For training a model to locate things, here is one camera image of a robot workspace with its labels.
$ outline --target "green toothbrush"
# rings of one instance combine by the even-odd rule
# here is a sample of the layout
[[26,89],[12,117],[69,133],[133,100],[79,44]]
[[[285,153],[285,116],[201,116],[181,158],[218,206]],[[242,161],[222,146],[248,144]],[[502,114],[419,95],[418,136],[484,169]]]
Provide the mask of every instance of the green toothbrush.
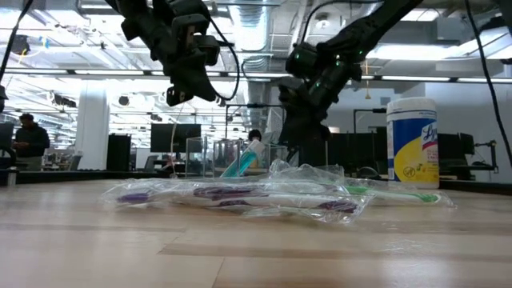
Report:
[[408,201],[408,202],[418,202],[418,203],[436,203],[441,199],[441,196],[434,194],[416,194],[416,193],[396,193],[396,192],[384,192],[372,190],[366,187],[360,186],[346,186],[346,189],[350,194],[356,195],[364,195],[364,194],[374,194],[377,198],[398,200],[398,201]]

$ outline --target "lysol wipes canister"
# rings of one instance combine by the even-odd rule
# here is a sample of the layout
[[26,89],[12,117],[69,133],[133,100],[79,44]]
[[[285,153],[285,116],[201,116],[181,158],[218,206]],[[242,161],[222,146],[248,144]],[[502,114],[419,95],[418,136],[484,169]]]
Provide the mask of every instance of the lysol wipes canister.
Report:
[[439,188],[435,101],[404,98],[387,105],[388,178],[420,189]]

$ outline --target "black cable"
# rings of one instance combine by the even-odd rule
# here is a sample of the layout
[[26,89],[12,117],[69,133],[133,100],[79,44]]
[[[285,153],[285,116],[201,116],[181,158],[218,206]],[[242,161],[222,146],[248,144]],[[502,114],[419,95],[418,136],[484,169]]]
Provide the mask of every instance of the black cable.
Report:
[[313,15],[322,7],[325,7],[325,6],[328,6],[328,5],[332,5],[332,4],[335,4],[335,3],[350,3],[350,4],[372,4],[372,3],[380,3],[380,2],[384,2],[384,0],[369,0],[369,1],[364,1],[364,0],[333,0],[333,1],[328,1],[328,2],[325,2],[325,3],[322,3],[318,6],[316,6],[309,14],[309,16],[307,17],[307,20],[306,20],[306,25],[304,26],[304,33],[302,33],[302,37],[301,37],[301,41],[300,43],[303,43],[305,40],[306,40],[306,33],[307,33],[307,27],[310,25],[310,22],[311,22],[311,19],[313,18]]
[[[214,26],[215,30],[217,31],[217,33],[221,37],[221,39],[224,42],[228,43],[226,37],[221,32],[221,30],[218,28],[217,24],[215,24],[215,22],[214,22],[214,20],[212,18],[210,18],[210,22],[211,22],[211,25]],[[238,85],[240,84],[240,62],[238,61],[238,56],[237,56],[236,52],[234,52],[234,49],[233,49],[232,45],[228,45],[228,48],[230,49],[230,51],[231,51],[231,53],[232,53],[232,55],[234,57],[234,63],[237,66],[237,81],[236,81],[236,84],[234,85],[234,91],[233,91],[231,97],[229,97],[229,98],[221,96],[217,91],[215,91],[217,97],[219,97],[220,99],[225,100],[225,101],[233,100],[233,98],[236,97],[237,92],[238,92]]]
[[16,33],[18,32],[19,23],[23,20],[23,17],[25,17],[25,14],[28,13],[33,2],[34,2],[34,0],[28,0],[26,2],[25,6],[23,7],[22,12],[20,13],[20,15],[18,17],[18,21],[16,22],[16,25],[13,27],[13,30],[10,33],[9,41],[7,43],[6,53],[3,55],[2,67],[0,67],[0,81],[2,80],[3,75],[6,72],[7,62],[9,61],[10,51],[13,49],[14,38],[16,38]]
[[506,137],[505,127],[503,127],[502,116],[499,113],[498,98],[496,97],[496,90],[494,89],[494,85],[490,79],[489,69],[487,68],[486,55],[483,51],[482,40],[480,39],[478,28],[473,18],[473,13],[471,12],[470,1],[464,0],[464,3],[466,4],[467,17],[470,20],[471,28],[473,28],[474,37],[478,44],[478,51],[480,52],[480,59],[482,60],[483,73],[486,76],[487,85],[489,86],[490,90],[490,96],[493,99],[493,108],[494,115],[496,116],[496,122],[498,123],[499,131],[503,137],[503,142],[505,143],[505,150],[509,158],[510,166],[512,166],[512,152],[510,151],[509,140]]

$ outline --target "yellow label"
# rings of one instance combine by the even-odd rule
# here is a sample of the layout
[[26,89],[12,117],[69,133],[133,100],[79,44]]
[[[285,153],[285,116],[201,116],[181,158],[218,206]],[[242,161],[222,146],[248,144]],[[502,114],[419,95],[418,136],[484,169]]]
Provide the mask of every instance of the yellow label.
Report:
[[400,182],[438,182],[439,165],[429,160],[430,154],[436,153],[437,144],[430,149],[422,149],[421,138],[407,143],[394,158],[394,172]]

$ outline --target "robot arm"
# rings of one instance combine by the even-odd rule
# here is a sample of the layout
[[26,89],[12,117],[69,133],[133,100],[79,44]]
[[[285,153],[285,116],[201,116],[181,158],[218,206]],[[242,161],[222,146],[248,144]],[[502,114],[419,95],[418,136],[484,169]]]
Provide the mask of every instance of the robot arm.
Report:
[[217,63],[220,44],[206,35],[210,13],[201,0],[106,0],[126,20],[122,30],[128,40],[136,37],[150,49],[151,58],[163,65],[174,84],[167,90],[167,104],[175,106],[198,96],[213,101],[217,93],[205,66]]
[[313,47],[296,45],[286,62],[294,77],[281,80],[280,100],[286,120],[279,141],[296,146],[302,138],[326,139],[330,133],[320,124],[338,94],[353,79],[360,81],[360,63],[382,36],[422,0],[388,0],[374,13],[360,18],[332,39]]

